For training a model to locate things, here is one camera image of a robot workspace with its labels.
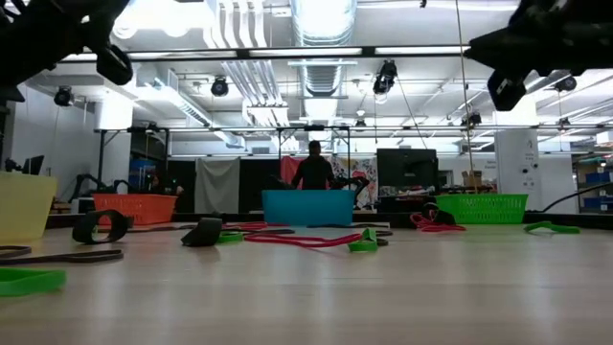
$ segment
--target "ceiling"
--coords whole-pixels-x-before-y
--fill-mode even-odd
[[[358,1],[355,17],[352,45],[457,45],[460,42],[458,33],[458,14],[450,6],[453,1],[430,0],[425,9],[418,7],[420,1]],[[506,26],[512,11],[503,11],[518,1],[507,0],[461,0],[463,10],[460,11],[463,43],[478,35]],[[294,45],[291,17],[283,14],[289,10],[287,0],[268,0],[264,2],[264,32],[266,41],[271,47],[288,47]],[[181,20],[181,15],[164,13],[164,20]],[[168,36],[163,30],[140,30],[132,38],[113,41],[128,51],[158,51],[174,49],[207,49],[202,38],[202,30],[197,28],[180,37]],[[381,67],[382,58],[356,59],[356,65],[346,67],[343,81],[342,98],[338,102],[337,115],[334,123],[352,124],[357,116],[357,110],[364,110],[367,125],[376,123],[378,126],[412,125],[412,112],[421,125],[446,125],[454,122],[459,125],[465,110],[457,111],[466,99],[481,94],[491,70],[475,61],[459,57],[405,57],[397,58],[397,86],[393,87],[384,104],[375,103],[372,95],[372,81]],[[287,60],[273,60],[272,66],[277,84],[280,87],[284,101],[288,105],[290,122],[305,120],[302,101],[302,87],[298,70],[289,67]],[[217,127],[244,127],[248,124],[241,114],[243,98],[230,82],[229,94],[225,97],[214,97],[211,94],[211,82],[215,76],[223,75],[224,70],[218,61],[198,62],[150,62],[137,64],[139,71],[154,70],[158,76],[165,76],[168,70],[179,78],[179,89],[190,100],[205,109],[213,117]],[[94,75],[95,66],[91,64],[60,64],[57,69],[47,73],[47,76]],[[606,78],[613,76],[611,71],[588,71],[578,77],[579,86],[572,97],[563,98],[559,104],[551,104],[557,100],[556,91],[541,90],[532,94],[537,101],[539,121],[554,124],[560,114],[566,114],[585,107],[594,106],[611,98],[610,90],[613,84]],[[154,93],[135,88],[135,118],[152,120],[161,124],[181,126],[186,115],[168,101],[160,99]],[[87,96],[91,91],[83,91]],[[482,114],[484,123],[491,123],[491,102],[475,105]],[[611,116],[610,108],[591,114],[580,120],[581,123],[592,124],[606,121]],[[575,139],[589,141],[596,131],[582,131],[567,135]],[[393,132],[381,132],[376,135],[390,136]],[[418,135],[417,133],[397,133],[398,135]],[[357,136],[372,136],[374,133],[358,133]],[[461,136],[460,132],[447,133],[445,136]],[[190,140],[218,140],[215,136],[198,134],[184,136]]]

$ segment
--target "wooden table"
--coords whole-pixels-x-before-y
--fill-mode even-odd
[[[344,235],[345,230],[309,230]],[[0,344],[610,344],[613,233],[397,231],[376,254],[133,234],[64,290],[0,299]],[[75,250],[50,230],[39,253]],[[90,250],[92,247],[80,247]]]

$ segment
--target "blue basket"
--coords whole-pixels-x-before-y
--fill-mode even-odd
[[[351,225],[354,191],[263,191],[264,219],[288,225]]]

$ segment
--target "ventilation duct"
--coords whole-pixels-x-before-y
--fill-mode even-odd
[[[290,5],[297,45],[343,46],[350,42],[357,8],[356,0],[291,0]],[[343,67],[340,65],[301,67],[305,94],[317,98],[305,100],[305,111],[309,118],[331,119],[336,114],[338,101],[321,98],[340,94],[343,73]]]

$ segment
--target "cardboard box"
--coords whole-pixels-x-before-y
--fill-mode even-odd
[[[464,185],[466,187],[481,187],[483,186],[483,172],[480,171],[472,171],[473,175],[470,172],[462,172],[462,178],[464,180]]]

